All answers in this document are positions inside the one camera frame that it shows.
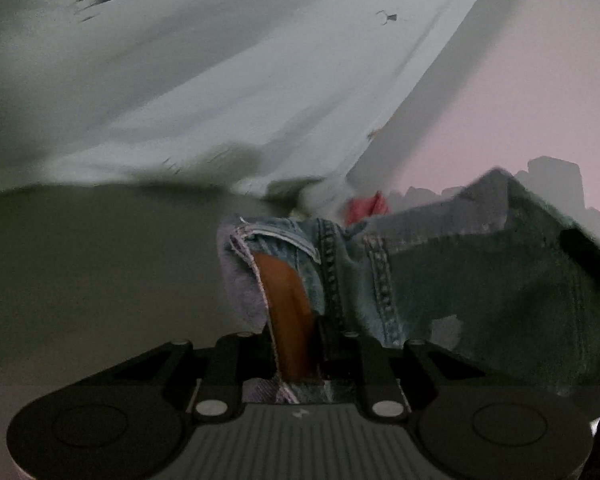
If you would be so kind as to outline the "blue denim jeans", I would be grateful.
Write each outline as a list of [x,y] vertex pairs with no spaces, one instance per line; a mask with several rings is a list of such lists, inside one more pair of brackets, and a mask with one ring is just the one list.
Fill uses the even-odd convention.
[[329,378],[347,334],[425,339],[564,396],[600,388],[600,245],[503,170],[350,226],[229,218],[218,249],[230,303],[271,334],[286,399]]

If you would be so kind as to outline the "red cloth item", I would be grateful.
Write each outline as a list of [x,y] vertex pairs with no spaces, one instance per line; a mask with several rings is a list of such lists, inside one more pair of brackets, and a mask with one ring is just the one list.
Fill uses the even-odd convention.
[[368,197],[351,198],[347,203],[344,223],[347,226],[373,216],[384,216],[390,212],[386,196],[377,192]]

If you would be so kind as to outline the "white patterned bed sheet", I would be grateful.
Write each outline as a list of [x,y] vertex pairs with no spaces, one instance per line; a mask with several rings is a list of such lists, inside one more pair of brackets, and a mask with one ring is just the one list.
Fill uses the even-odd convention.
[[0,192],[343,177],[477,0],[0,0]]

